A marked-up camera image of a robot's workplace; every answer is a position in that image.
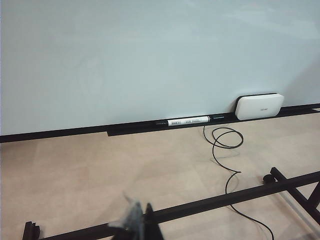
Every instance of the beige tile floor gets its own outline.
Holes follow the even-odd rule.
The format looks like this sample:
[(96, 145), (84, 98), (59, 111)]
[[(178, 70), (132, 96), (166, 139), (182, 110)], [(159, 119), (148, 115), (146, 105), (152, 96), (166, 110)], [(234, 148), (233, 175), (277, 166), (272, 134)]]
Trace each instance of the beige tile floor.
[[(207, 128), (207, 133), (214, 126)], [(320, 170), (320, 114), (229, 124), (244, 135), (216, 151), (241, 170), (230, 190), (261, 184), (276, 166), (287, 177)], [(226, 143), (234, 143), (227, 136)], [(106, 133), (1, 145), (1, 239), (22, 239), (24, 224), (48, 237), (118, 219), (124, 194), (155, 210), (224, 193), (230, 173), (211, 161), (201, 127), (108, 137)], [(308, 197), (315, 185), (301, 187)], [(236, 204), (277, 240), (320, 239), (320, 228), (287, 194)], [(269, 233), (227, 207), (160, 225), (167, 240), (264, 240)]]

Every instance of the white device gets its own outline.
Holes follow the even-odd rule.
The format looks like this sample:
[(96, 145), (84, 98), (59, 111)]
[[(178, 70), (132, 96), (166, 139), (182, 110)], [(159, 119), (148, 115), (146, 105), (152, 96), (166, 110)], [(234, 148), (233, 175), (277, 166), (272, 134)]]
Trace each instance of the white device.
[(240, 96), (235, 115), (239, 120), (274, 117), (279, 113), (284, 98), (278, 93)]

